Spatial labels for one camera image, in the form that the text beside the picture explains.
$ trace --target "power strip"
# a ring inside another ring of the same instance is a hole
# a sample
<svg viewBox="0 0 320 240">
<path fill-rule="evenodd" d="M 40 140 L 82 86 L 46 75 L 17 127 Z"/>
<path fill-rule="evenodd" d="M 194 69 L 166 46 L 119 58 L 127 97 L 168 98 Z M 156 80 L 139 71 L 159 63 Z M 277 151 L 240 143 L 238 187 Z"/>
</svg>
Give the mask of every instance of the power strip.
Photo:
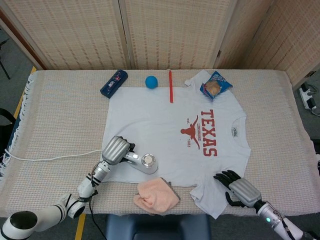
<svg viewBox="0 0 320 240">
<path fill-rule="evenodd" d="M 306 110 L 314 110 L 317 108 L 314 98 L 311 95 L 309 86 L 304 83 L 299 88 L 300 96 Z"/>
</svg>

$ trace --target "gray floor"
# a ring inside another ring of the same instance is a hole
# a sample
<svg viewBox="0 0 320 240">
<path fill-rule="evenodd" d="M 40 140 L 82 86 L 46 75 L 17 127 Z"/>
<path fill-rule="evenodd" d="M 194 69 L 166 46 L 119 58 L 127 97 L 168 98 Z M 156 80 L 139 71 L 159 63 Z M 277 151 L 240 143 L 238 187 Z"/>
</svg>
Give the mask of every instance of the gray floor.
<svg viewBox="0 0 320 240">
<path fill-rule="evenodd" d="M 3 31 L 0 31 L 0 42 L 7 39 Z M 6 108 L 14 113 L 19 99 L 28 80 L 32 69 L 31 62 L 20 52 L 15 44 L 9 40 L 0 50 L 1 61 L 12 77 L 8 80 L 0 69 L 0 108 Z M 320 71 L 308 82 L 317 85 L 320 89 Z M 297 106 L 307 132 L 312 138 L 320 139 L 320 119 L 313 116 L 310 112 L 302 108 L 302 102 L 295 93 Z M 314 96 L 320 108 L 320 93 Z M 320 214 L 308 214 L 292 216 L 289 219 L 304 231 L 314 231 L 320 235 Z M 0 218 L 0 226 L 3 225 L 5 218 Z M 106 215 L 96 214 L 95 220 L 104 229 L 106 225 Z M 67 218 L 64 222 L 48 229 L 45 232 L 36 232 L 30 240 L 72 240 L 75 238 L 78 221 Z M 271 228 L 258 217 L 238 217 L 232 215 L 222 215 L 217 220 L 210 218 L 211 234 L 214 240 L 269 240 L 280 239 Z M 94 225 L 91 216 L 85 218 L 84 230 L 82 234 L 84 240 L 102 240 L 102 236 Z"/>
<path fill-rule="evenodd" d="M 8 35 L 0 30 L 0 42 L 8 38 Z M 10 80 L 7 79 L 5 72 L 0 68 L 0 108 L 14 114 L 33 64 L 11 39 L 1 46 L 0 59 L 11 78 Z M 9 123 L 4 117 L 0 116 L 1 125 Z"/>
</svg>

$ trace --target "red marker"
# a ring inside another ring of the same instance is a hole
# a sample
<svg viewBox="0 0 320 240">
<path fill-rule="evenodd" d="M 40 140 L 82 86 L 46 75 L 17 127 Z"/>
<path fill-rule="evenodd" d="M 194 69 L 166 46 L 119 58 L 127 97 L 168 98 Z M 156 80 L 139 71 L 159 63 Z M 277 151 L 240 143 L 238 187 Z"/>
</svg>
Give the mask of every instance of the red marker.
<svg viewBox="0 0 320 240">
<path fill-rule="evenodd" d="M 174 88 L 172 86 L 172 73 L 169 70 L 169 85 L 170 85 L 170 103 L 174 103 Z"/>
</svg>

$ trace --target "blue pencil case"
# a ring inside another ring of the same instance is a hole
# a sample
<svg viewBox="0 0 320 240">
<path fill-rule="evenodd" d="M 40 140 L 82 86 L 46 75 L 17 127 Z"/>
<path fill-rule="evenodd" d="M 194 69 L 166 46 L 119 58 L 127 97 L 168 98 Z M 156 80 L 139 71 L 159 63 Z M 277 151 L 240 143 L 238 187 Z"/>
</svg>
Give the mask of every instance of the blue pencil case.
<svg viewBox="0 0 320 240">
<path fill-rule="evenodd" d="M 128 73 L 121 69 L 117 70 L 103 88 L 100 89 L 101 94 L 106 96 L 108 99 L 111 98 L 127 78 Z"/>
</svg>

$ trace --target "shirt sleeve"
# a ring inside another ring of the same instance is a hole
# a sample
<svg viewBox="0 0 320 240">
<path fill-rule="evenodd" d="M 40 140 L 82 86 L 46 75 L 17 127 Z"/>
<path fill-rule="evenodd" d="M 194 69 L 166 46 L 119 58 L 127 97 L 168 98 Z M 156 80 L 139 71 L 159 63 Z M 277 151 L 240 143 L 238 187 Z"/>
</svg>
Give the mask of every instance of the shirt sleeve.
<svg viewBox="0 0 320 240">
<path fill-rule="evenodd" d="M 198 181 L 190 195 L 198 208 L 217 219 L 228 204 L 224 197 L 227 189 L 212 175 L 206 174 Z"/>
<path fill-rule="evenodd" d="M 188 79 L 184 82 L 185 85 L 187 86 L 194 86 L 196 89 L 200 89 L 202 84 L 205 84 L 211 75 L 206 71 L 206 70 L 201 70 L 200 72 L 197 73 L 194 77 L 191 79 Z"/>
</svg>

